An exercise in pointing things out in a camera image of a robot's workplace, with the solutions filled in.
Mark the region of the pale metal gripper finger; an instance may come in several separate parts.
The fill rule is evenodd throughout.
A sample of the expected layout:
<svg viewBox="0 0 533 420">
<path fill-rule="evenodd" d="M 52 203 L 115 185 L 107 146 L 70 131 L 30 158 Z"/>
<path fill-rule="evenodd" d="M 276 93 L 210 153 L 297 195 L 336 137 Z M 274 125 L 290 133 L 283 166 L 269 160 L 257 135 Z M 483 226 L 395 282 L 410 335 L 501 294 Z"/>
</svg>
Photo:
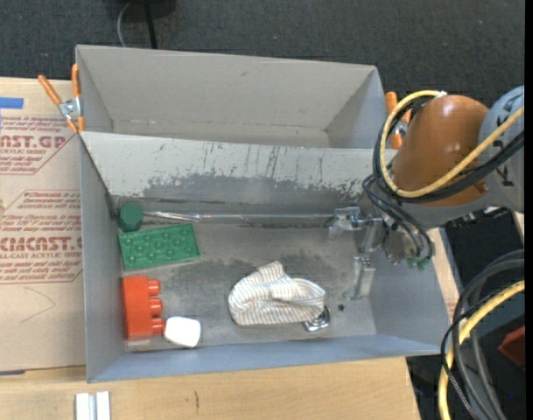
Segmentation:
<svg viewBox="0 0 533 420">
<path fill-rule="evenodd" d="M 359 231 L 362 228 L 363 219 L 359 207 L 338 208 L 333 212 L 333 217 L 328 224 L 328 236 L 330 240 L 335 240 L 344 233 Z"/>
<path fill-rule="evenodd" d="M 343 292 L 342 296 L 346 300 L 356 300 L 366 298 L 370 295 L 372 284 L 375 277 L 375 267 L 366 256 L 355 256 L 353 259 L 353 268 L 351 283 Z"/>
</svg>

